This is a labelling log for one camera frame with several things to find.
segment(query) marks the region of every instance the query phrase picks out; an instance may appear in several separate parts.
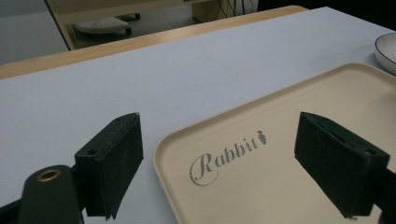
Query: table surface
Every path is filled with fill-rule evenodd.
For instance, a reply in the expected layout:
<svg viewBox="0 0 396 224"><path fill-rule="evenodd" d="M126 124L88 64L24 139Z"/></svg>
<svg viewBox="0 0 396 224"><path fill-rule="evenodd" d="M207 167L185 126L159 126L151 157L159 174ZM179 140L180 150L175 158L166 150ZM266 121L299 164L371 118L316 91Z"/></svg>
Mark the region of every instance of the table surface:
<svg viewBox="0 0 396 224"><path fill-rule="evenodd" d="M175 223L152 165L166 135L345 63L383 69L374 42L393 31L328 7L292 8L301 12L267 21L252 14L260 19L235 26L235 18L232 28L198 35L181 29L173 34L188 37L164 35L155 45L150 39L161 34L1 66L0 203L19 199L34 171L73 165L114 118L139 112L145 159L112 222Z"/></svg>

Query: wooden table edge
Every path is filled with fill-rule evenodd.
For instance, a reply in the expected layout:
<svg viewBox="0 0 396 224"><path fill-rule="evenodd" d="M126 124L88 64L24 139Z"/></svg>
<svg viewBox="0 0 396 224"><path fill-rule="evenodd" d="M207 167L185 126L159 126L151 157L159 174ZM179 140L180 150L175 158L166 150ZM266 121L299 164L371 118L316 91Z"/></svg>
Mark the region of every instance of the wooden table edge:
<svg viewBox="0 0 396 224"><path fill-rule="evenodd" d="M178 40L193 35L205 34L221 29L252 23L255 21L265 21L306 10L306 8L299 6L279 7L229 19L200 23L151 35L142 35L85 49L76 49L20 62L6 63L0 65L0 79L21 76L33 72L69 65L72 63L84 62L128 50L140 49L151 45Z"/></svg>

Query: bowl rim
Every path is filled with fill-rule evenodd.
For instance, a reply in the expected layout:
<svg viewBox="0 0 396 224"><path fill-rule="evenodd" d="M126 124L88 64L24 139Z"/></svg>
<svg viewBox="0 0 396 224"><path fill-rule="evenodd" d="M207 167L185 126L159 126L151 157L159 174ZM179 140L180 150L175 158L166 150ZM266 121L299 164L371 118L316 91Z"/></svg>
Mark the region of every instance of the bowl rim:
<svg viewBox="0 0 396 224"><path fill-rule="evenodd" d="M396 62L394 62L392 59L390 59L389 57L387 57L387 55L385 55L385 54L378 48L378 45L377 45L378 40L379 40L380 38L383 38L383 37L386 36L386 35L396 35L396 32L392 32L392 33L389 33L389 34L381 35L379 38L377 38L377 39L375 40L375 48L376 48L376 51L378 51L382 56L384 56L386 59L388 59L389 62L391 62L391 63L393 63L394 65L396 65Z"/></svg>

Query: white bowl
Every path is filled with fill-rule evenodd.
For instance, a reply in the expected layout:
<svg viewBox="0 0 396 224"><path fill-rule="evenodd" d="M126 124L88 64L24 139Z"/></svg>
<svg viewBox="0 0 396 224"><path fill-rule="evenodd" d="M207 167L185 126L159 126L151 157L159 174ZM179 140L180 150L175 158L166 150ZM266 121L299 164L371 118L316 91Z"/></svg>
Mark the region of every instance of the white bowl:
<svg viewBox="0 0 396 224"><path fill-rule="evenodd" d="M375 41L375 57L396 76L396 33L381 35Z"/></svg>

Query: tray rim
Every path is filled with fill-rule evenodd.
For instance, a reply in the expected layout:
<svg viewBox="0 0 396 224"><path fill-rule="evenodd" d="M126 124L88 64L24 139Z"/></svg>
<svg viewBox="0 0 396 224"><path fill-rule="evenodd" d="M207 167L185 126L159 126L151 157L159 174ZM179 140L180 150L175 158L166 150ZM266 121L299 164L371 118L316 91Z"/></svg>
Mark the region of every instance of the tray rim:
<svg viewBox="0 0 396 224"><path fill-rule="evenodd" d="M215 114L215 115L213 115L211 117L196 121L196 122L194 122L194 123L192 123L190 125L186 125L186 126L180 128L178 130L175 130L175 131L165 135L160 140L160 142L157 144L157 146L155 147L154 152L152 154L152 161L153 161L153 166L154 166L154 170L155 170L156 176L158 177L158 180L160 181L161 189L163 189L163 193L165 194L166 199L167 199L169 205L172 208L172 212L173 212L173 214L174 214L174 216L175 216L175 218L177 220L177 223L183 223L182 222L182 217L181 217L181 214L177 211L177 206L175 205L175 203L174 203L174 201L173 201L173 199L172 199L172 197L171 197L171 195L169 193L169 189L168 189L167 185L165 184L164 177L161 175L161 168L159 167L159 164L157 163L157 157L158 157L158 154L160 154L159 150L161 150L163 148L163 145L166 145L167 142L169 142L169 141L173 141L173 139L175 139L173 136L175 136L175 135L187 132L189 129L194 129L196 126L208 123L210 120L218 119L219 117L222 117L222 116L227 115L227 114L236 113L236 110L244 109L245 107L249 107L250 105L254 105L254 104L258 103L259 101L261 101L263 98L274 97L277 94L280 94L282 91L289 91L290 89L298 89L300 86L304 85L305 82L313 82L313 81L315 81L315 79L322 79L323 77L331 76L333 74L336 74L338 72L342 72L342 71L345 71L345 70L348 70L348 69L355 69L355 70L364 70L364 69L366 69L366 70L373 71L374 73L380 74L380 76L385 76L385 77L388 77L388 78L396 79L396 76L393 76L392 74L390 74L388 72L385 72L385 71L383 71L383 70L381 70L381 69L379 69L377 67L374 67L374 66L372 66L370 64L366 64L366 63L345 63L345 64L339 65L337 67L334 67L333 69L329 69L329 70L327 70L325 72L322 72L322 73L320 73L320 74L318 74L316 76L305 78L303 80L295 82L295 83L293 83L293 84L291 84L291 85L289 85L289 86L287 86L285 88L281 88L281 89L278 89L276 91L271 91L271 92L269 92L267 94L264 94L264 95L262 95L260 97L254 98L254 99L252 99L250 101L247 101L247 102L245 102L245 103L243 103L241 105L237 105L237 106L234 106L234 107L232 107L230 109L226 109L226 110L224 110L222 112L219 112L219 113L217 113L217 114Z"/></svg>

